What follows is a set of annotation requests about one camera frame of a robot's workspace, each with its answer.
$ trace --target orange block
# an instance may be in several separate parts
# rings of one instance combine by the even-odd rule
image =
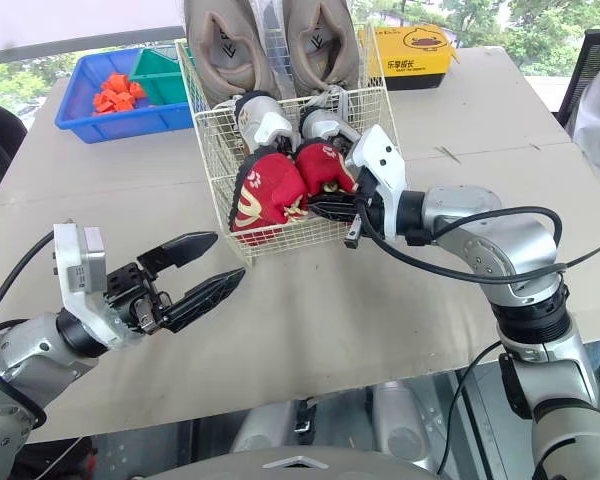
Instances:
[[[100,105],[102,103],[102,101],[103,101],[103,97],[102,97],[101,93],[96,93],[93,96],[93,106],[94,107],[97,107],[98,105]]]
[[[107,81],[111,84],[111,88],[116,93],[129,91],[129,78],[122,73],[112,73],[109,75],[109,80]]]
[[[127,92],[119,93],[118,94],[118,98],[121,101],[129,102],[131,105],[135,106],[135,104],[136,104],[136,97],[134,97],[130,93],[127,93]]]
[[[131,82],[131,86],[129,87],[129,92],[136,98],[147,98],[147,94],[138,82]]]
[[[102,113],[105,110],[109,110],[111,107],[113,107],[113,102],[102,102],[96,107],[96,111]]]
[[[112,102],[112,103],[117,103],[118,102],[118,94],[116,92],[114,92],[113,90],[104,90],[102,92],[102,96],[105,98],[105,100]]]
[[[129,102],[127,102],[126,100],[122,100],[118,103],[116,103],[113,108],[116,109],[116,112],[125,112],[127,110],[133,110],[133,105],[131,105]]]

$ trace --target robotic arm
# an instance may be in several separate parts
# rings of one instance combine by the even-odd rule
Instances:
[[[44,423],[43,408],[100,355],[161,328],[180,331],[229,296],[245,273],[211,277],[172,303],[155,287],[158,273],[203,255],[215,233],[182,235],[108,275],[98,228],[54,225],[54,239],[65,308],[0,324],[0,479],[8,477],[31,430]]]
[[[377,125],[353,145],[347,161],[360,169],[358,196],[327,194],[314,199],[311,208],[352,222],[345,239],[349,247],[357,247],[366,234],[386,249],[379,234],[368,230],[392,241],[405,236],[411,245],[437,245],[464,260],[474,274],[492,279],[533,272],[556,260],[559,224],[552,238],[529,214],[458,222],[501,208],[485,188],[409,191],[404,160]],[[566,309],[569,291],[562,274],[476,283],[491,305],[506,351],[499,362],[509,404],[521,418],[533,419],[534,480],[600,479],[598,387]]]
[[[552,237],[528,213],[491,215],[501,204],[482,187],[408,190],[404,160],[382,129],[374,126],[360,137],[347,127],[319,109],[303,120],[305,137],[310,132],[350,150],[347,164],[359,169],[356,194],[317,195],[311,210],[350,223],[345,243],[351,248],[362,235],[369,236],[398,259],[425,268],[428,264],[385,242],[404,236],[410,245],[437,245],[462,258],[472,275],[440,267],[429,271],[480,283],[506,351],[499,362],[509,404],[521,418],[533,420],[534,480],[600,479],[597,384],[566,309],[569,292],[561,271],[567,265],[555,263],[559,220],[554,219]],[[292,143],[280,132],[275,135]],[[168,294],[155,288],[158,273],[202,255],[215,234],[179,237],[106,275],[98,229],[69,224],[56,225],[54,231],[65,308],[0,325],[0,479],[8,476],[31,429],[44,423],[43,407],[91,370],[100,355],[133,345],[160,328],[181,330],[226,298],[244,275],[239,269],[212,277],[172,304]],[[346,452],[318,447],[243,452],[155,478],[229,470],[236,478],[295,478],[300,471],[286,468],[295,465],[316,472],[329,469],[334,475],[355,465],[356,471],[378,478],[433,478],[386,457]],[[312,476],[310,468],[302,471]]]

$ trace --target sneaker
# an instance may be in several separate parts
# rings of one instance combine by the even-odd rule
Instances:
[[[299,97],[329,85],[358,88],[358,41],[346,0],[283,0],[291,72]]]
[[[251,90],[279,98],[248,0],[185,0],[187,41],[210,107]]]
[[[307,185],[309,195],[322,192],[351,193],[356,184],[344,166],[336,147],[321,139],[303,143],[296,152],[296,167]]]
[[[308,213],[307,187],[289,157],[274,147],[262,147],[245,159],[238,170],[229,214],[232,232],[286,224]],[[273,232],[260,232],[239,238],[260,244],[273,236]]]

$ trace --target green plastic container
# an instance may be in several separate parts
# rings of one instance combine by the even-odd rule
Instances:
[[[138,82],[154,105],[187,101],[175,47],[143,48],[131,69],[129,81]]]

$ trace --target beige sneaker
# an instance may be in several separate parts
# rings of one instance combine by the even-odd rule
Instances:
[[[280,97],[248,0],[185,0],[187,41],[210,107],[251,90]]]
[[[358,42],[346,0],[284,0],[284,29],[299,97],[358,88]]]

